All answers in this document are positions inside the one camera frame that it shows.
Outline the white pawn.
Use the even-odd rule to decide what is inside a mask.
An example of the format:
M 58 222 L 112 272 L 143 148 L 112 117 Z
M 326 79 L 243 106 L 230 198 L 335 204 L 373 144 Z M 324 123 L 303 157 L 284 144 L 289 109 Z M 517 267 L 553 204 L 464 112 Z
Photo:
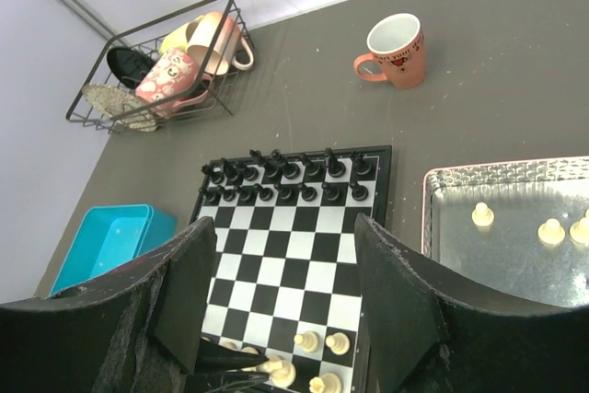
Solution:
M 350 350 L 351 341 L 345 333 L 336 332 L 325 338 L 325 345 L 335 355 L 344 355 Z

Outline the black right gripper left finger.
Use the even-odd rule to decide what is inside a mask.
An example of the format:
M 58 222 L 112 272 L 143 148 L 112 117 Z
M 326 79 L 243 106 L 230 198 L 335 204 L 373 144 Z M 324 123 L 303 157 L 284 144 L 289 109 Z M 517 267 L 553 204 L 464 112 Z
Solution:
M 2 391 L 179 391 L 196 371 L 215 243 L 204 217 L 99 277 L 2 304 Z

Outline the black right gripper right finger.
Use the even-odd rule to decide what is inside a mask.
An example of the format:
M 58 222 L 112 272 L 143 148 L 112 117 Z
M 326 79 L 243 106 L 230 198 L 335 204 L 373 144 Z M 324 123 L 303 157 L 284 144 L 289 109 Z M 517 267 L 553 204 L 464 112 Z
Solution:
M 588 309 L 508 295 L 410 249 L 366 215 L 355 253 L 384 392 L 584 392 Z

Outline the white corner rook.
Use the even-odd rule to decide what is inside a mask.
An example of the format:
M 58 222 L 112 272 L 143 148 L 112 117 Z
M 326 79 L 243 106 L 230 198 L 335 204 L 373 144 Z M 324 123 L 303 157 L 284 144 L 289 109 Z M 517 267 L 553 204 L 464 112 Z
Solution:
M 341 379 L 334 373 L 315 376 L 309 381 L 310 393 L 341 393 L 342 389 Z

